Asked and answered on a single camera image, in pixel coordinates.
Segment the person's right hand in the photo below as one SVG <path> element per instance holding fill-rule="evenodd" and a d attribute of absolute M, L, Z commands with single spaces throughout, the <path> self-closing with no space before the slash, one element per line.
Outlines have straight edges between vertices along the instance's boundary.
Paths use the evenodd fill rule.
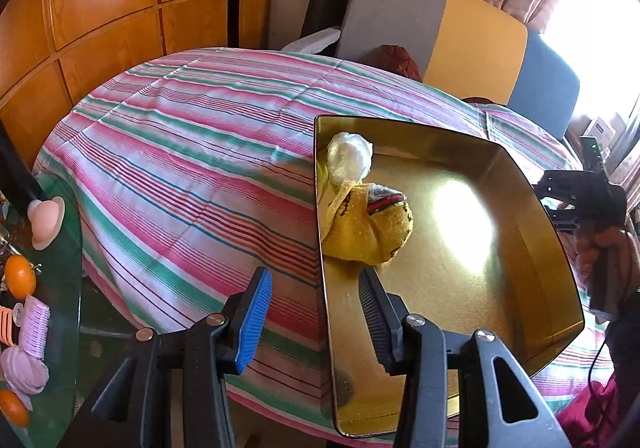
<path fill-rule="evenodd" d="M 584 228 L 575 231 L 576 269 L 578 279 L 591 288 L 591 279 L 596 272 L 596 263 L 601 253 L 613 249 L 617 254 L 617 270 L 612 275 L 615 281 L 618 304 L 622 306 L 639 287 L 639 245 L 628 231 L 610 227 L 597 234 Z"/>

